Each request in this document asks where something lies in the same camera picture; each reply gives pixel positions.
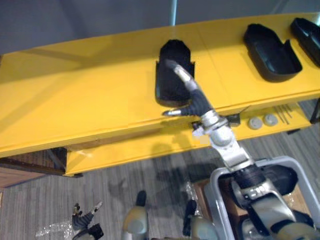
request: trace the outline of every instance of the gray carpet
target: gray carpet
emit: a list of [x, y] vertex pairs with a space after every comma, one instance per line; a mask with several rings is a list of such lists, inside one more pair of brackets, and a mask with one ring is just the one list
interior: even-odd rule
[[[316, 101], [300, 105], [310, 117]], [[241, 143], [255, 159], [281, 155], [297, 159], [319, 196], [319, 131], [316, 124], [292, 135], [279, 133]], [[140, 190], [147, 192], [150, 236], [179, 237], [188, 199], [185, 183], [207, 178], [219, 166], [218, 154], [204, 148], [92, 171], [82, 178], [45, 176], [12, 186], [4, 191], [0, 239], [64, 240], [62, 225], [71, 218], [73, 205], [78, 202], [87, 211], [103, 201], [94, 222], [101, 224], [102, 239], [119, 240], [124, 217]]]

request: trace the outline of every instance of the gray wall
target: gray wall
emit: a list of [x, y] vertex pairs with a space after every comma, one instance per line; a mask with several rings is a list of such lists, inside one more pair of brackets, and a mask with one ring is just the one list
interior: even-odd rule
[[[168, 26], [172, 0], [0, 0], [0, 54]], [[320, 0], [178, 0], [176, 23], [318, 12]]]

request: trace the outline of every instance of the yellow table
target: yellow table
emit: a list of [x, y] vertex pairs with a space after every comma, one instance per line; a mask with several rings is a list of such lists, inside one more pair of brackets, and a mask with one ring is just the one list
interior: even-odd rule
[[[169, 39], [183, 40], [190, 48], [195, 78], [221, 114], [317, 98], [320, 69], [293, 38], [289, 26], [295, 17], [315, 22], [319, 15], [215, 20], [6, 54], [0, 67], [0, 157], [152, 129], [166, 131], [163, 126], [170, 127], [176, 119], [161, 116], [167, 108], [156, 103], [154, 89], [156, 60]], [[251, 23], [275, 30], [282, 41], [292, 39], [302, 72], [281, 83], [263, 80], [243, 44]], [[192, 120], [182, 120], [182, 125]]]

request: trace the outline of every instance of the metal rod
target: metal rod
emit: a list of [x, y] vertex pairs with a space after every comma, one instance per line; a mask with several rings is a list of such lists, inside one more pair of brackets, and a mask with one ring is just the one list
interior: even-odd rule
[[290, 106], [288, 104], [286, 104], [285, 106], [290, 112], [292, 112], [292, 109], [290, 108]]
[[279, 118], [281, 119], [281, 121], [282, 121], [283, 123], [285, 123], [285, 121], [283, 120], [282, 116], [280, 115], [280, 113], [279, 113], [279, 111], [278, 111], [277, 107], [276, 107], [276, 106], [274, 106], [273, 108], [274, 108], [274, 110], [275, 110], [276, 114], [277, 114], [277, 115], [279, 116]]
[[279, 109], [280, 109], [280, 113], [282, 114], [283, 119], [285, 120], [286, 124], [289, 125], [289, 121], [287, 120], [286, 115], [285, 115], [284, 112], [281, 110], [281, 107], [280, 107], [280, 106], [279, 106]]
[[292, 119], [292, 115], [290, 114], [290, 112], [288, 111], [288, 109], [287, 109], [284, 105], [282, 105], [282, 108], [284, 109], [284, 111], [286, 112], [286, 114], [288, 114], [289, 117]]
[[172, 0], [172, 2], [171, 2], [171, 20], [170, 20], [171, 26], [176, 25], [177, 5], [178, 5], [178, 0]]

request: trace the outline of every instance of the black container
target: black container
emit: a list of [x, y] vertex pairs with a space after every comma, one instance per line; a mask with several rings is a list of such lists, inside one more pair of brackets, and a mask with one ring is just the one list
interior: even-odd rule
[[261, 24], [248, 26], [244, 42], [255, 67], [269, 82], [283, 82], [302, 70], [290, 41], [283, 44], [273, 30]]
[[158, 104], [167, 107], [180, 107], [190, 101], [190, 93], [181, 79], [168, 68], [165, 60], [174, 60], [195, 76], [195, 64], [190, 62], [191, 52], [180, 40], [169, 40], [160, 49], [159, 62], [156, 63], [155, 99]]
[[307, 19], [295, 18], [291, 31], [306, 54], [320, 67], [320, 27]]

